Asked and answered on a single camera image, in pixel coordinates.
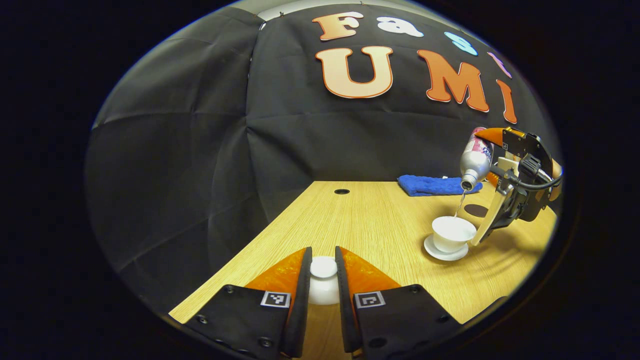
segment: black cable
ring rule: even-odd
[[[505,174],[507,174],[507,172],[497,166],[492,166],[491,167],[491,172],[493,172],[494,174],[498,175],[499,177],[504,177]],[[557,178],[549,181],[548,183],[545,184],[539,184],[539,185],[533,185],[533,184],[527,184],[527,183],[523,183],[522,180],[520,180],[519,178],[515,177],[513,174],[508,174],[507,175],[507,180],[516,186],[519,186],[523,189],[526,190],[546,190],[552,186],[555,186],[557,183],[560,182],[560,180],[562,180],[563,175],[560,174],[560,176],[558,176]]]
[[[513,176],[509,176],[509,182],[517,185],[521,188],[527,189],[527,190],[546,190],[552,186],[554,186],[555,184],[559,183],[560,180],[562,180],[562,175],[558,176],[557,178],[549,181],[548,183],[545,184],[540,184],[540,185],[533,185],[533,184],[527,184],[527,183],[523,183],[522,180],[518,179],[517,177],[513,177]]]

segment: wooden table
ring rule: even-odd
[[[348,189],[345,195],[334,193]],[[495,189],[484,183],[468,204],[488,207]],[[354,252],[400,285],[421,284],[460,323],[501,296],[531,271],[554,230],[547,207],[533,222],[515,220],[470,247],[457,261],[441,261],[423,246],[431,221],[451,216],[461,195],[409,197],[396,182],[316,181],[251,243],[169,315],[187,322],[225,284],[244,286],[289,254],[311,246],[314,256],[333,256],[339,245]],[[482,218],[460,209],[476,228]],[[350,359],[342,347],[337,305],[309,304],[302,359]]]

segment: white saucer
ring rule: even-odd
[[[462,249],[456,252],[442,252],[433,245],[433,234],[427,236],[424,239],[424,249],[427,250],[429,255],[433,256],[436,259],[445,260],[445,261],[454,261],[459,260],[465,257],[469,252],[469,245],[465,244],[462,246]]]

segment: bottle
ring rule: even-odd
[[[478,181],[484,180],[491,168],[493,144],[476,136],[478,131],[485,129],[485,127],[477,127],[471,132],[469,143],[460,158],[460,172],[462,173],[460,186],[466,191],[473,190]]]

